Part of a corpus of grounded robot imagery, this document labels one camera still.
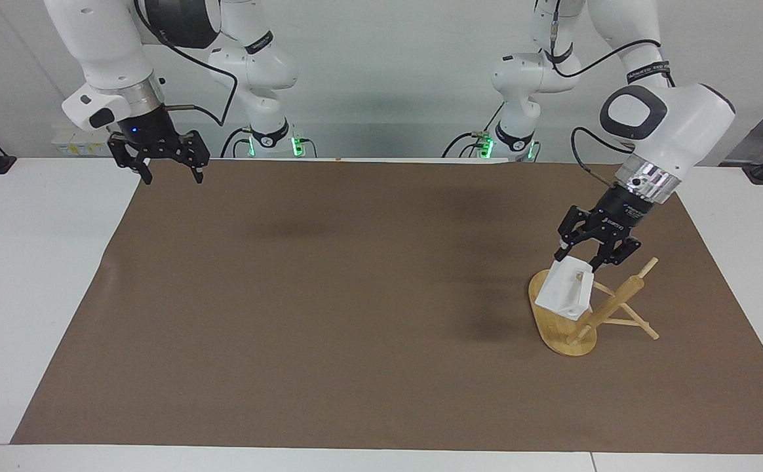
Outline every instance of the wooden base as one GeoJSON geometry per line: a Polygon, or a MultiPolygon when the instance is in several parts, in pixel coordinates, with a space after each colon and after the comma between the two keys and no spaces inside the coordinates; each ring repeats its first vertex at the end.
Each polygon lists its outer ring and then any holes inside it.
{"type": "Polygon", "coordinates": [[[574,330],[579,326],[579,323],[573,322],[570,319],[565,319],[553,311],[546,310],[538,307],[536,298],[541,290],[541,286],[544,285],[544,280],[547,278],[549,271],[541,271],[534,275],[534,278],[530,281],[528,287],[528,293],[530,295],[530,305],[534,309],[534,318],[536,319],[536,326],[541,336],[541,340],[547,344],[554,352],[561,355],[579,357],[587,355],[597,345],[597,329],[592,329],[585,335],[582,340],[576,344],[568,344],[568,335],[572,334],[574,330]]]}

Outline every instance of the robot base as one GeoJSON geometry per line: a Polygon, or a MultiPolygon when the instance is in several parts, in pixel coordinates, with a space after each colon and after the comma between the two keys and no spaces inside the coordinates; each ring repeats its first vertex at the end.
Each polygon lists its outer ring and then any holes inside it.
{"type": "Polygon", "coordinates": [[[541,340],[554,352],[568,357],[580,357],[592,352],[595,346],[597,346],[597,328],[600,325],[638,326],[653,340],[658,340],[660,335],[650,328],[649,323],[638,316],[630,305],[627,305],[627,302],[637,292],[641,292],[645,286],[644,278],[646,274],[657,263],[658,259],[652,258],[640,273],[629,277],[617,290],[612,290],[603,284],[595,282],[595,288],[609,295],[609,298],[600,307],[597,307],[596,311],[589,308],[575,322],[565,319],[565,317],[561,317],[552,311],[538,307],[534,303],[549,271],[541,271],[534,275],[534,278],[530,281],[528,293],[541,340]],[[612,315],[618,310],[624,310],[630,319],[613,319],[612,315]]]}
{"type": "Polygon", "coordinates": [[[245,147],[245,152],[241,152],[241,146],[237,152],[238,158],[259,158],[259,159],[289,159],[307,157],[306,146],[303,138],[294,135],[291,138],[283,138],[274,147],[263,147],[258,141],[250,138],[250,143],[245,147]]]}

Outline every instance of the white wall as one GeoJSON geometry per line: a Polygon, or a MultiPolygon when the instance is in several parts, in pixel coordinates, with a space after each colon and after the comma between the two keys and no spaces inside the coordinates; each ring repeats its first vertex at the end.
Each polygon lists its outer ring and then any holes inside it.
{"type": "MultiPolygon", "coordinates": [[[[14,3],[39,3],[38,0],[14,3]]],[[[50,25],[38,22],[38,29],[50,25]]],[[[9,153],[50,155],[63,99],[0,11],[0,144],[9,153]]]]}
{"type": "MultiPolygon", "coordinates": [[[[300,63],[300,82],[282,93],[289,119],[315,139],[322,155],[436,156],[457,134],[485,125],[499,104],[490,86],[492,64],[507,53],[535,51],[527,33],[532,3],[267,0],[271,29],[300,63]]],[[[732,131],[708,159],[715,164],[763,118],[763,0],[658,4],[678,83],[710,84],[738,109],[732,131]]],[[[52,155],[50,125],[64,123],[58,103],[81,85],[81,71],[43,0],[0,0],[0,15],[1,142],[19,155],[52,155]]],[[[587,16],[576,37],[586,63],[608,51],[587,16]]],[[[168,102],[222,110],[226,90],[205,71],[162,47],[148,50],[157,74],[168,80],[168,102]]],[[[600,105],[622,84],[624,72],[612,60],[586,74],[573,92],[542,96],[541,159],[568,161],[570,129],[599,128],[600,105]]],[[[241,108],[232,116],[232,125],[244,123],[241,108]]],[[[218,152],[226,131],[189,111],[175,120],[181,130],[197,127],[218,152]]],[[[621,158],[590,142],[580,146],[590,161],[621,158]]]]}

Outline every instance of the white plastic block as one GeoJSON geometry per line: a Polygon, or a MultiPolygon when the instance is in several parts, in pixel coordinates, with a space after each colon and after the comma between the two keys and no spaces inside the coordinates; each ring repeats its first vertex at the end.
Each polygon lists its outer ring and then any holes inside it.
{"type": "Polygon", "coordinates": [[[561,262],[553,261],[535,303],[561,317],[576,321],[588,310],[593,287],[594,272],[591,271],[591,266],[569,256],[561,262]]]}

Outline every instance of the black clamp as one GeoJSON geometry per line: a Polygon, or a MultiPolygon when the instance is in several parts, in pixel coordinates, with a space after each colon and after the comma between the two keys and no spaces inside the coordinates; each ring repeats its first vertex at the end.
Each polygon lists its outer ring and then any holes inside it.
{"type": "Polygon", "coordinates": [[[622,186],[607,191],[590,212],[571,206],[559,224],[562,247],[553,257],[561,261],[574,246],[594,239],[600,242],[600,248],[589,261],[592,271],[606,264],[620,266],[641,247],[641,241],[631,236],[631,230],[651,209],[649,201],[629,193],[622,186]]]}
{"type": "Polygon", "coordinates": [[[210,150],[198,131],[187,134],[160,138],[154,143],[135,144],[128,142],[121,132],[113,132],[108,138],[108,147],[114,156],[114,161],[122,168],[128,168],[138,173],[146,185],[151,185],[153,176],[148,170],[146,159],[172,159],[192,170],[192,175],[198,183],[204,182],[204,167],[210,163],[210,150]],[[127,147],[132,147],[138,153],[130,155],[127,147]]]}

